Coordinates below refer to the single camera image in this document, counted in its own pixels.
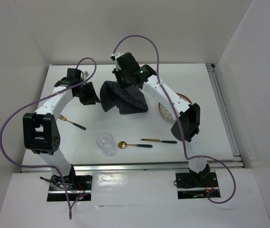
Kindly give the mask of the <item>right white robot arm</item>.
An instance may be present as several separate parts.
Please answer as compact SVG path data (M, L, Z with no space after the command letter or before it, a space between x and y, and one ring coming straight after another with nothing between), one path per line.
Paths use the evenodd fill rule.
M159 64L156 65L156 70L149 65L139 66L129 52L113 53L111 59L116 65L112 73L116 76L120 88L137 86L154 97L175 116L176 121L171 128L173 136L183 144L191 142L199 133L200 106L183 100L164 83L159 76Z

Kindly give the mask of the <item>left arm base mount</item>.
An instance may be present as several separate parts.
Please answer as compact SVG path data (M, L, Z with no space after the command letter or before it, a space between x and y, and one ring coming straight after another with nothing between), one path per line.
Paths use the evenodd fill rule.
M57 176L51 178L40 177L41 180L49 184L47 202L67 201L62 179ZM67 193L70 201L91 201L93 175L77 175L74 183L66 180Z

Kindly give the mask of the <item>floral patterned plate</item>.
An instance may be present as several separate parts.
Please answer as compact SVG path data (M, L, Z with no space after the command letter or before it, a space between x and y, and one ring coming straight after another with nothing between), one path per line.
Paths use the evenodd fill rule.
M193 104L192 101L191 101L187 96L185 96L185 95L183 95L183 94L180 94L180 93L176 93L176 94L179 95L179 97L180 97L181 99L187 101L187 102L190 103L191 105ZM170 122L175 122L175 121L176 121L175 117L173 117L173 116L171 115L171 113L170 113L170 112L169 112L169 111L168 111L161 103L158 103L158 111L159 111L159 113L161 114L161 116L162 116L164 119L166 119L166 120L168 120L168 121L170 121Z

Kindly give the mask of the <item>dark grey checked cloth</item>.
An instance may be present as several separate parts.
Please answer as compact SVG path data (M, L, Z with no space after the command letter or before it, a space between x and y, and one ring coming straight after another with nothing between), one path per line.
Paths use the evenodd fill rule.
M137 114L148 112L148 105L144 94L134 85L121 89L118 82L105 81L100 88L100 102L105 112L113 107L119 109L119 113Z

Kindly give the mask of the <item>clear drinking glass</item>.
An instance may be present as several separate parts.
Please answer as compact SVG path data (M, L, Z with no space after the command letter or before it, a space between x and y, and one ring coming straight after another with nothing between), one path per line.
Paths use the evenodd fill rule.
M108 133L101 134L96 143L106 156L111 156L114 153L114 138L112 135Z

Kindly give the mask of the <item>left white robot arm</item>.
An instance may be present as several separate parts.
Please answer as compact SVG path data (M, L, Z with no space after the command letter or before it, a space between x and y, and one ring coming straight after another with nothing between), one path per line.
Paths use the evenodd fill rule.
M23 116L23 135L25 148L39 155L44 162L51 166L53 175L65 189L76 186L75 169L70 164L59 146L61 142L57 119L65 106L77 97L83 105L95 105L100 100L91 82L65 90L88 78L87 72L76 68L68 68L67 76L54 85L52 97L46 99L43 105L33 113Z

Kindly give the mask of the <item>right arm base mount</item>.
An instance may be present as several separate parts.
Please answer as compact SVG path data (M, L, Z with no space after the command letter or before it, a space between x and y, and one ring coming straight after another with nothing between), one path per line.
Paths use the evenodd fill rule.
M215 172L210 172L202 182L195 182L190 173L176 173L176 180L173 185L177 188L177 196L179 200L184 199L203 199L220 198L221 193Z

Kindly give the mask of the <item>aluminium rail frame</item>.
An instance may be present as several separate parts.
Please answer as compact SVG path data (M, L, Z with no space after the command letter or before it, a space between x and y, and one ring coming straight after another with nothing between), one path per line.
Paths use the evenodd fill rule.
M105 112L100 104L84 106L75 98L62 111L68 120L86 128L82 130L68 122L57 122L61 136L60 149L66 160L77 170L88 166L144 166L147 164L186 164L186 158L207 155L225 161L230 167L242 166L232 137L227 112L211 68L205 64L162 64L161 79L175 92L187 96L201 108L199 133L185 146L147 142L141 139L174 140L172 122L158 111L157 101L145 94L148 112L121 115L114 107ZM97 138L108 133L114 138L114 153L106 156L97 146ZM118 143L151 144L152 148L128 146L119 149Z

